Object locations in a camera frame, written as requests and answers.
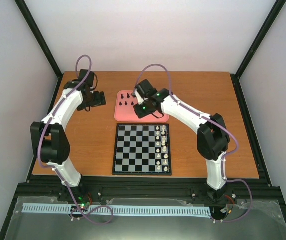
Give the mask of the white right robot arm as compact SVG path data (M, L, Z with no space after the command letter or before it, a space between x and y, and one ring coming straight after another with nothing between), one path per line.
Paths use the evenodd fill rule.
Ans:
M133 106L138 118L158 111L174 117L196 134L197 151L206 162L207 196L213 202L218 201L226 192L224 163L230 142L223 117L198 111L168 89L156 90L146 79L134 86L132 95L138 101Z

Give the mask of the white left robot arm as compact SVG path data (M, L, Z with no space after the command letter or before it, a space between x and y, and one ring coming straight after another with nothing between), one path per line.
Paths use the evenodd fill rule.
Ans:
M82 176L69 158L65 129L75 111L89 112L106 104L104 93L96 90L97 83L95 73L80 70L76 79L64 85L61 97L46 117L30 126L32 150L40 167L54 171L62 185L70 187L70 197L78 202L86 197L87 189L80 184Z

